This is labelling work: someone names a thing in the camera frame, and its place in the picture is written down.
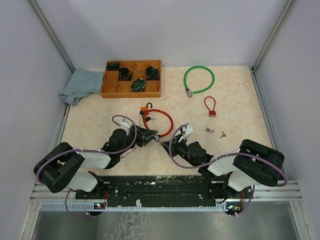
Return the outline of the red cable lock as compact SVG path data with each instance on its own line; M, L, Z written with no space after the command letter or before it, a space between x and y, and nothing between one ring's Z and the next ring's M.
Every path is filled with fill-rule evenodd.
M146 117L156 118L146 122ZM158 137L161 140L167 140L174 128L174 121L171 115L162 109L152 108L142 116L142 124L148 130L157 130Z

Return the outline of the orange black padlock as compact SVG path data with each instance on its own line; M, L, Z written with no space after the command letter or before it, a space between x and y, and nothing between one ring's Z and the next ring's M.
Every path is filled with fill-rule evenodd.
M153 108L153 104L152 104L151 102L148 102L148 103L146 104L146 106L142 106L142 107L140 108L139 114L140 114L141 116L143 116L143 115L145 114L145 112L147 112L148 110L150 110L150 109L152 109L152 108Z

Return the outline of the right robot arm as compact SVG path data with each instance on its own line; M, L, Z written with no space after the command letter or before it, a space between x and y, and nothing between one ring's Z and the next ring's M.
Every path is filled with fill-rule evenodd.
M209 178L229 175L223 185L229 198L249 186L284 187L288 183L282 170L284 154L250 139L243 140L238 150L220 156L208 154L197 141L187 144L177 137L160 145L180 168L197 169Z

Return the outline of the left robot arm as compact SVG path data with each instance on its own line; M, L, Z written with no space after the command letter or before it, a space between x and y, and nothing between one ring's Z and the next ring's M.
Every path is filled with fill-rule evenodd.
M75 149L62 142L35 165L33 173L52 193L78 189L97 199L103 195L104 186L96 175L79 169L111 169L120 162L124 152L135 146L146 146L157 133L139 126L128 130L117 128L99 150Z

